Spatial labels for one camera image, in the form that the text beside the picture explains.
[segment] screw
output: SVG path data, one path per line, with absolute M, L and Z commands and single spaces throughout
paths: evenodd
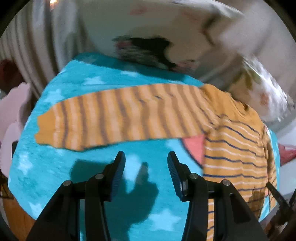
M 224 179 L 224 180 L 222 181 L 222 183 L 223 183 L 225 186 L 229 186 L 229 185 L 231 184 L 231 182 L 230 182 L 229 180 L 227 180 L 227 179 Z
M 193 180 L 198 178 L 198 175 L 196 173 L 190 173 L 189 177 Z
M 67 180 L 67 181 L 64 181 L 64 182 L 63 182 L 63 185 L 64 185 L 65 187 L 67 187 L 67 186 L 69 186 L 71 183 L 72 183 L 72 182 L 71 182 L 70 180 Z
M 101 173 L 98 173 L 97 175 L 95 175 L 95 179 L 97 179 L 97 180 L 101 180 L 101 179 L 103 179 L 103 177 L 104 177 L 104 175 Z

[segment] bed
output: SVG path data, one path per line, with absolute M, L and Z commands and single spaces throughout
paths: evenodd
M 85 181 L 111 163 L 118 151 L 124 151 L 126 167 L 118 195 L 113 202 L 106 204 L 112 240 L 181 239 L 188 203 L 180 202 L 175 194 L 167 167 L 167 154 L 175 151 L 192 172 L 202 175 L 202 169 L 179 139 L 124 142 L 76 152 L 39 145 L 34 138 L 38 132 L 37 116 L 61 100 L 100 90 L 153 83 L 203 84 L 184 74 L 124 62 L 97 53 L 78 55 L 53 78 L 24 127 L 9 173 L 9 189 L 32 218 L 39 216 L 63 181 Z M 279 181 L 277 139 L 272 131 L 270 137 Z M 260 220 L 268 213 L 266 198 Z M 84 240 L 83 212 L 80 234 L 81 240 Z

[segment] striped shirt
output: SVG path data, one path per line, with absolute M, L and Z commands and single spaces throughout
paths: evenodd
M 104 90 L 55 104 L 38 117 L 39 144 L 83 150 L 118 142 L 205 135 L 204 177 L 230 180 L 258 217 L 276 187 L 273 151 L 256 111 L 212 85 L 154 84 Z M 275 199 L 269 195 L 270 206 Z M 208 238 L 213 237 L 209 204 Z

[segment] pink pillow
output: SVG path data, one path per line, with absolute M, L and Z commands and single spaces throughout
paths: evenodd
M 21 115 L 30 97 L 30 84 L 21 83 L 0 100 L 0 142 L 3 143 L 8 126 L 18 119 L 22 119 Z

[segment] red fabric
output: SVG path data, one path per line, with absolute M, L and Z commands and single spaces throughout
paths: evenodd
M 24 82 L 24 79 L 18 70 L 16 64 L 8 59 L 0 61 L 0 89 L 6 94 L 9 91 Z
M 281 166 L 296 158 L 296 146 L 279 144 Z
M 184 147 L 200 166 L 202 166 L 204 162 L 204 140 L 205 135 L 182 139 Z

